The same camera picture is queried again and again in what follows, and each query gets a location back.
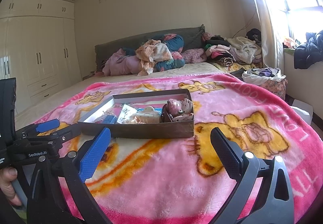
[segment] curtain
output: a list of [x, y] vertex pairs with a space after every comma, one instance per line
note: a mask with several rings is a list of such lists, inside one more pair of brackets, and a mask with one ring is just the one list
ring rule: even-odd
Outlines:
[[263, 64], [284, 73], [284, 35], [289, 36], [284, 0], [254, 0], [261, 26]]

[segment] silver bolt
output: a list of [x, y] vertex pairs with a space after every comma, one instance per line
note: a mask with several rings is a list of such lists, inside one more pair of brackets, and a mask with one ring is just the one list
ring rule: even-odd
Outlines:
[[38, 158], [39, 162], [43, 162], [43, 161], [45, 161], [45, 159], [46, 159], [46, 156], [40, 156]]
[[69, 152], [69, 153], [67, 154], [67, 156], [68, 156], [69, 158], [74, 158], [74, 157], [76, 157], [76, 152], [75, 152], [75, 151], [71, 151], [71, 152]]
[[281, 156], [275, 156], [275, 160], [279, 163], [283, 162], [283, 158]]
[[244, 155], [247, 157], [247, 158], [253, 158], [254, 157], [254, 154], [253, 153], [251, 153], [251, 152], [246, 152], [246, 153], [244, 153]]

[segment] window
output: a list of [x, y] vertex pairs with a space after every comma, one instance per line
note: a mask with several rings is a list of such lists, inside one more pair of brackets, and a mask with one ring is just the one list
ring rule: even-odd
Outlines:
[[306, 32], [323, 29], [323, 0], [276, 0], [282, 26], [288, 24], [289, 36], [306, 42]]

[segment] cable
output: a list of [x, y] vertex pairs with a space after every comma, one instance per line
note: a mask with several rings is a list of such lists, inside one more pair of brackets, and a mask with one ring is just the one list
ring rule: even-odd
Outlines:
[[248, 22], [247, 22], [247, 24], [241, 29], [241, 30], [239, 30], [235, 35], [233, 35], [233, 37], [232, 37], [232, 39], [240, 32], [240, 31], [242, 31], [242, 30], [245, 30], [246, 28], [248, 28], [250, 25], [251, 25], [251, 23], [253, 22], [253, 20], [254, 20], [254, 16], [255, 16], [255, 14], [256, 14], [256, 12], [257, 12], [257, 9], [255, 10], [255, 13], [253, 14], [253, 16], [252, 16], [252, 18], [250, 19], [250, 20], [248, 20]]

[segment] gray headboard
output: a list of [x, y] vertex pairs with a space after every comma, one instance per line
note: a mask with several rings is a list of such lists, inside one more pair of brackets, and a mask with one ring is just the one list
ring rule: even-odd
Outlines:
[[142, 42], [146, 42], [148, 41], [148, 39], [151, 39], [156, 35], [162, 35], [167, 33], [175, 33], [183, 37], [183, 51], [204, 47], [204, 44], [202, 42], [202, 35], [203, 33], [205, 33], [204, 25], [201, 25], [200, 27], [196, 28], [172, 29], [139, 34], [136, 36], [114, 40], [105, 44], [99, 44], [95, 46], [96, 70], [100, 71], [102, 61], [109, 59], [111, 55], [117, 52], [120, 48], [125, 47], [138, 49], [141, 46]]

